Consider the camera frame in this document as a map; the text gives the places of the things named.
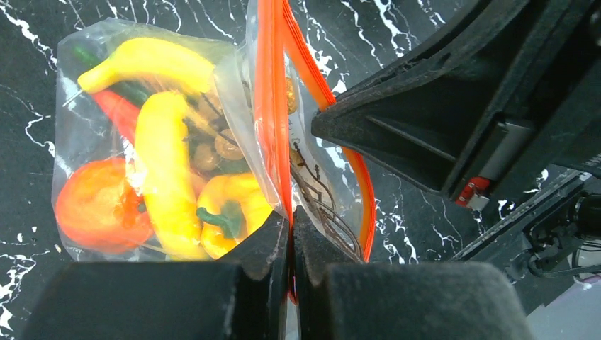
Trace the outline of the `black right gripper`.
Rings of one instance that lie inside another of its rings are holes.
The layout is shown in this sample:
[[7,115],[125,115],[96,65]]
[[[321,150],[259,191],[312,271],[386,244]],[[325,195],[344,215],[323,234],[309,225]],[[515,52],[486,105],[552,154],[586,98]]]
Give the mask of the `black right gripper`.
[[468,209],[549,164],[599,176],[600,2],[467,1],[311,131]]

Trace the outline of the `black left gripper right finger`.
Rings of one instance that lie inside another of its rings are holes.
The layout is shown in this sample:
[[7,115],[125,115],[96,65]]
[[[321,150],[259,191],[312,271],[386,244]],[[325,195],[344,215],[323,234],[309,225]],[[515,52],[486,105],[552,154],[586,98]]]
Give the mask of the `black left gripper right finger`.
[[358,263],[294,214],[301,339],[532,339],[515,289],[494,266]]

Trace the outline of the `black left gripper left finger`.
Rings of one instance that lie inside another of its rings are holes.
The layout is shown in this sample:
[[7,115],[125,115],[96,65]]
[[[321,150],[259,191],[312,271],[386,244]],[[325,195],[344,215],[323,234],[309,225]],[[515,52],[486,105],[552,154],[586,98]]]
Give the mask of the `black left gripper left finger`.
[[272,213],[216,261],[71,263],[24,339],[282,339],[288,221]]

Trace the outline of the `yellow toy pepper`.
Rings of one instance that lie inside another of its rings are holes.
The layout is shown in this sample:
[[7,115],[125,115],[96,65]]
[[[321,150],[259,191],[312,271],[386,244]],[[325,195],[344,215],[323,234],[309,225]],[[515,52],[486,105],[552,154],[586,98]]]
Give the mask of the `yellow toy pepper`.
[[201,246],[212,259],[219,259],[257,231],[271,213],[252,173],[215,176],[197,200]]

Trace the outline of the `clear zip bag orange zipper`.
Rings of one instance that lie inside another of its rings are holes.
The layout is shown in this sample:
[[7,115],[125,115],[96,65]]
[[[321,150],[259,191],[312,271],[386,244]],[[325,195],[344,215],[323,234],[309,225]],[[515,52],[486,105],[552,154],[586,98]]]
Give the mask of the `clear zip bag orange zipper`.
[[[125,160],[126,179],[143,197],[139,210],[148,214],[142,175],[135,168],[134,143],[117,131],[92,93],[77,83],[81,74],[104,61],[120,44],[142,37],[182,45],[215,65],[213,86],[196,95],[159,79],[119,81],[104,89],[140,110],[151,95],[160,92],[176,92],[185,98],[196,209],[203,187],[213,177],[250,172],[272,213],[294,225],[295,211],[303,208],[328,241],[355,261],[370,260],[376,212],[371,177],[358,153],[342,147],[340,160],[335,160],[322,140],[311,134],[313,118],[332,106],[335,96],[287,1],[249,2],[241,45],[116,18],[63,38],[57,53],[54,214],[59,192],[78,168],[115,157]],[[75,261],[173,260],[155,231],[144,244],[121,254],[77,246],[59,227],[58,232]]]

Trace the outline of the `orange toy fruit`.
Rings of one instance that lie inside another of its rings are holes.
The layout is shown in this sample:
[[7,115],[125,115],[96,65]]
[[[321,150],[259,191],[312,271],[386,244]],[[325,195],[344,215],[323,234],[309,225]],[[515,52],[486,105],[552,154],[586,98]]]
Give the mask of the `orange toy fruit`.
[[126,179],[125,160],[115,157],[78,168],[57,196],[55,217],[77,246],[121,254],[154,234],[149,215],[139,210],[142,204]]

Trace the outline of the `yellow toy banana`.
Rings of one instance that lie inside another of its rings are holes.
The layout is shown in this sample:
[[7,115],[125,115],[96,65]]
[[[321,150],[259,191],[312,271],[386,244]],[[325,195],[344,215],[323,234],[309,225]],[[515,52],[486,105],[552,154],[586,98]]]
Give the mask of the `yellow toy banana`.
[[199,53],[159,38],[133,38],[120,44],[104,61],[81,74],[80,88],[94,94],[119,81],[159,79],[188,95],[209,91],[215,65]]
[[186,142],[185,98],[176,92],[151,95],[137,117],[135,168],[142,175],[142,194],[155,235],[173,260],[207,260],[200,245],[202,224]]

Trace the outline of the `orange toy carrot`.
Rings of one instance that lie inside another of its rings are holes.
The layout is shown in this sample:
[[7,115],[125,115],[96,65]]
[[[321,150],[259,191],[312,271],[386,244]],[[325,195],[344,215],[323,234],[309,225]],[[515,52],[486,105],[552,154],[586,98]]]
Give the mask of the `orange toy carrot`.
[[93,93],[92,98],[109,120],[115,125],[117,131],[130,143],[135,141],[135,130],[140,109],[111,90]]

